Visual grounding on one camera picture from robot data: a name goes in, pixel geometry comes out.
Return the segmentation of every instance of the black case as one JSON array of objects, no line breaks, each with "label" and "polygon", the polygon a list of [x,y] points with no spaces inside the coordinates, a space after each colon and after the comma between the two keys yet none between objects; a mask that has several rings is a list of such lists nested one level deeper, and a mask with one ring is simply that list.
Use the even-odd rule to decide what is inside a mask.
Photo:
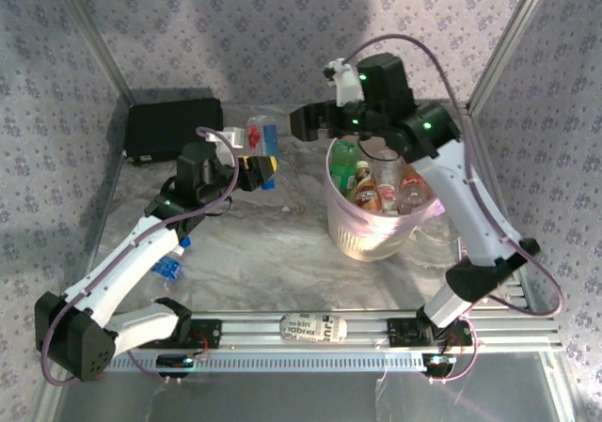
[{"label": "black case", "polygon": [[133,105],[128,113],[125,155],[134,163],[177,159],[185,145],[198,140],[198,126],[223,131],[220,100]]}]

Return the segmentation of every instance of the patterned wallpaper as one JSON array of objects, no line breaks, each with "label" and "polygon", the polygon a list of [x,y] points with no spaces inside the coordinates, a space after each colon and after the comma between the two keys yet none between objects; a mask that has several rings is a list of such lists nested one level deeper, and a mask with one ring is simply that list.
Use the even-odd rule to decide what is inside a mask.
[{"label": "patterned wallpaper", "polygon": [[0,420],[21,421],[41,380],[33,304],[87,266],[121,119],[58,0],[0,0],[0,32]]},{"label": "patterned wallpaper", "polygon": [[[86,0],[130,88],[260,103],[322,99],[325,63],[391,31],[433,46],[465,101],[517,1]],[[405,57],[417,96],[447,96],[423,53],[386,47]]]},{"label": "patterned wallpaper", "polygon": [[[602,0],[543,0],[478,120],[516,226],[561,283],[557,321],[602,420]],[[549,300],[538,276],[535,288]]]}]

